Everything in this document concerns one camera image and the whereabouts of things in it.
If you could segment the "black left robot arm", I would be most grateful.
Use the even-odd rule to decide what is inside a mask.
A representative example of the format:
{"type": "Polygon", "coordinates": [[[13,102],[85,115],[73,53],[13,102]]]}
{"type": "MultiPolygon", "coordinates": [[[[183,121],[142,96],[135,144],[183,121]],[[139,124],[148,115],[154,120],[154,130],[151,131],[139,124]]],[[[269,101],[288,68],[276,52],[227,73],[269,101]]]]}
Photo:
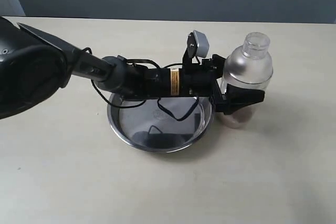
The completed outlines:
{"type": "Polygon", "coordinates": [[[64,88],[70,77],[87,78],[98,94],[104,91],[132,101],[132,107],[162,98],[209,98],[216,112],[233,114],[261,103],[265,92],[229,86],[221,93],[217,79],[225,58],[207,58],[209,44],[199,32],[189,33],[181,63],[160,67],[149,59],[122,56],[97,58],[90,48],[74,45],[34,27],[1,19],[1,118],[22,113],[64,88]]]}

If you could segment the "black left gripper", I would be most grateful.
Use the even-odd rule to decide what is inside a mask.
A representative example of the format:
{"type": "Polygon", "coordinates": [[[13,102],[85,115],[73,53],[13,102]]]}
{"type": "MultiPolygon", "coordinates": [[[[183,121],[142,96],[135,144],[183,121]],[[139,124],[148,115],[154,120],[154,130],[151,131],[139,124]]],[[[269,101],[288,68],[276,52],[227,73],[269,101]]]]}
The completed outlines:
{"type": "Polygon", "coordinates": [[[225,115],[263,102],[263,90],[244,89],[231,84],[227,85],[222,95],[217,79],[222,76],[225,61],[226,58],[212,54],[211,58],[205,58],[201,63],[193,63],[186,51],[182,58],[181,97],[209,98],[215,111],[224,111],[225,115]]]}

